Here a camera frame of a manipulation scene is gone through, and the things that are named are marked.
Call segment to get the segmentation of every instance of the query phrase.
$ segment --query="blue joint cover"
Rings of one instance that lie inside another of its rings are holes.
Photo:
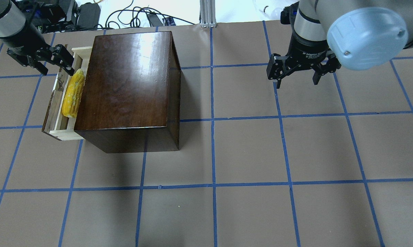
[[[339,17],[327,32],[327,42],[348,69],[365,70],[394,58],[408,41],[404,19],[387,8],[368,7]]]

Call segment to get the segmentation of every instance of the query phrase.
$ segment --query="box top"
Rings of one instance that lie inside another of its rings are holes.
[[[96,36],[74,130],[167,125],[171,32]]]

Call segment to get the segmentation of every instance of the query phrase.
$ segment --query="blue grid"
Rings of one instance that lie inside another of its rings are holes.
[[[266,44],[268,48],[268,54],[271,54],[270,50],[270,44],[269,44],[269,37],[268,37],[268,32],[266,28],[266,23],[263,21],[263,28],[264,28],[264,34],[266,36]],[[376,227],[377,231],[377,236],[380,241],[380,246],[384,247],[385,244],[383,242],[382,235],[380,233],[380,228],[378,225],[377,217],[375,214],[371,194],[368,189],[368,184],[369,183],[397,183],[397,182],[409,182],[413,181],[413,178],[388,178],[388,179],[367,179],[363,170],[363,166],[361,163],[360,159],[360,154],[357,148],[357,144],[355,142],[355,137],[354,133],[352,130],[352,126],[349,120],[349,116],[361,116],[361,115],[386,115],[386,114],[413,114],[413,105],[408,97],[408,94],[403,86],[402,80],[400,79],[397,70],[394,66],[394,63],[392,60],[390,61],[391,66],[394,70],[394,73],[397,77],[397,80],[399,82],[399,85],[402,88],[402,91],[406,97],[406,100],[408,102],[408,105],[410,106],[410,111],[385,111],[385,112],[364,112],[364,113],[348,113],[347,108],[345,105],[345,102],[343,100],[342,92],[339,86],[339,82],[337,80],[337,76],[334,73],[335,77],[335,82],[336,82],[336,87],[338,89],[339,97],[341,99],[341,103],[343,106],[343,113],[340,114],[300,114],[300,115],[282,115],[281,110],[280,110],[280,105],[278,101],[278,93],[277,90],[274,86],[274,94],[275,94],[275,100],[276,100],[276,105],[277,105],[277,111],[278,115],[277,116],[261,116],[261,117],[231,117],[231,118],[215,118],[214,117],[214,79],[213,79],[213,69],[214,68],[222,68],[222,67],[243,67],[243,66],[266,66],[267,63],[256,63],[256,64],[226,64],[226,65],[219,65],[215,66],[213,65],[213,41],[212,41],[212,33],[213,29],[210,28],[210,65],[209,66],[193,66],[193,67],[182,67],[182,69],[210,69],[211,73],[211,118],[208,119],[181,119],[180,122],[202,122],[202,121],[208,121],[211,122],[211,153],[212,153],[212,183],[208,184],[191,184],[191,185],[174,185],[174,186],[144,186],[144,177],[145,177],[145,164],[146,164],[146,157],[147,157],[147,152],[145,150],[144,156],[143,156],[143,163],[142,163],[142,174],[141,174],[141,185],[140,186],[123,186],[123,187],[92,187],[92,188],[76,188],[74,187],[75,183],[75,177],[76,177],[76,172],[80,160],[80,155],[81,155],[81,150],[82,150],[82,145],[83,145],[83,140],[80,141],[78,150],[77,150],[77,156],[76,156],[76,161],[75,161],[75,166],[74,166],[74,171],[71,179],[71,184],[69,188],[42,188],[42,189],[6,189],[7,183],[10,177],[10,174],[12,172],[12,168],[15,162],[16,155],[18,153],[20,143],[24,134],[25,129],[30,129],[30,128],[41,128],[41,125],[27,125],[29,114],[31,112],[34,99],[37,94],[37,90],[40,85],[40,80],[42,78],[42,75],[11,75],[11,76],[3,76],[0,77],[0,79],[3,78],[23,78],[23,77],[39,77],[37,86],[34,90],[34,94],[31,100],[31,103],[29,105],[26,118],[24,121],[24,124],[22,126],[0,126],[0,129],[21,129],[21,133],[13,154],[13,158],[6,176],[6,179],[4,181],[3,188],[0,189],[0,206],[2,202],[3,195],[5,193],[10,193],[10,192],[68,192],[68,199],[65,207],[65,214],[63,217],[62,221],[62,228],[61,228],[61,233],[60,233],[60,238],[59,238],[59,247],[62,246],[62,241],[63,241],[63,235],[64,235],[64,230],[66,226],[66,220],[67,220],[67,215],[69,211],[69,206],[70,206],[70,200],[72,197],[72,193],[74,191],[108,191],[108,190],[139,190],[139,203],[138,203],[138,213],[137,213],[137,224],[136,224],[136,246],[138,246],[138,240],[139,240],[139,230],[140,230],[140,222],[141,222],[141,210],[142,210],[142,194],[144,189],[183,189],[183,188],[212,188],[213,189],[213,225],[214,225],[214,247],[218,246],[218,239],[217,239],[217,209],[216,209],[216,188],[217,187],[244,187],[244,186],[288,186],[290,188],[290,199],[291,199],[291,208],[292,208],[292,216],[294,220],[294,228],[295,228],[295,234],[296,234],[296,241],[297,241],[297,246],[300,247],[300,239],[299,239],[299,228],[297,224],[297,217],[296,217],[296,210],[295,210],[295,205],[294,205],[294,195],[293,195],[293,185],[326,185],[326,184],[364,184],[365,190],[366,190],[366,195],[368,197],[369,201],[369,206],[371,208],[371,213],[373,216],[374,224]],[[51,45],[53,45],[54,38],[56,37],[56,34],[54,33],[52,40],[51,40]],[[413,59],[413,57],[398,57],[398,58],[393,58],[393,60],[402,60],[402,59]],[[333,116],[345,116],[347,120],[347,124],[349,127],[349,131],[351,134],[351,138],[353,141],[354,149],[356,152],[357,160],[359,163],[359,168],[362,173],[362,179],[358,180],[334,180],[334,181],[293,181],[291,178],[290,174],[290,167],[289,167],[289,162],[288,162],[288,155],[287,155],[287,145],[286,145],[286,140],[284,136],[284,129],[283,129],[283,123],[282,119],[284,118],[296,118],[296,117],[333,117]],[[288,180],[287,181],[272,181],[272,182],[263,182],[263,183],[216,183],[216,169],[215,169],[215,142],[214,142],[214,122],[215,121],[224,121],[224,120],[245,120],[245,119],[278,119],[280,122],[280,133],[281,133],[281,139],[282,139],[282,145],[283,145],[283,152],[284,152],[284,158],[285,158],[285,163],[286,163],[286,170],[287,170],[287,176]]]

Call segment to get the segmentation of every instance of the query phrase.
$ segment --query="corn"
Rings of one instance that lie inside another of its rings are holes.
[[[81,92],[83,92],[84,75],[83,70],[78,69],[70,78],[63,99],[62,114],[65,117],[77,117],[78,106],[80,104]]]

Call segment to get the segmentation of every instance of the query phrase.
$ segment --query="white floor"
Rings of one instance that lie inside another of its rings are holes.
[[[89,0],[77,0],[79,5]],[[216,1],[216,21],[217,22],[256,22],[261,20],[277,19],[271,13],[276,9],[282,10],[285,6],[297,0],[226,0]],[[114,11],[125,8],[131,3],[130,0],[103,0],[99,3],[101,7],[100,24],[106,23],[107,17]],[[192,23],[199,23],[200,1],[199,0],[134,0],[128,9],[134,6],[151,7],[163,14],[172,15]],[[112,15],[110,21],[117,21],[117,14]],[[150,26],[145,14],[140,14],[141,26]],[[131,12],[123,12],[120,20],[128,23],[132,19]],[[176,25],[187,25],[188,23],[175,20]]]

